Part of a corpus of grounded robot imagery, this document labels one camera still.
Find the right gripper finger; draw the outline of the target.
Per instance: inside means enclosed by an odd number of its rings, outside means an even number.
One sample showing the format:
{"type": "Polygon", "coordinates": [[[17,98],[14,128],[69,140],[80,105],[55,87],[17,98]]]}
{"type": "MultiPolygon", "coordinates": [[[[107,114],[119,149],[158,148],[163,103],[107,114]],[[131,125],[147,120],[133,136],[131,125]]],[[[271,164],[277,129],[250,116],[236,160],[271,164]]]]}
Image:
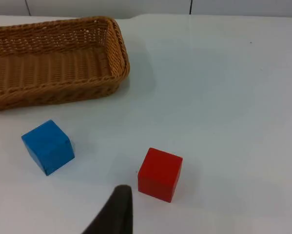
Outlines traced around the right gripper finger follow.
{"type": "Polygon", "coordinates": [[[116,186],[103,208],[82,233],[132,234],[132,188],[129,185],[116,186]]]}

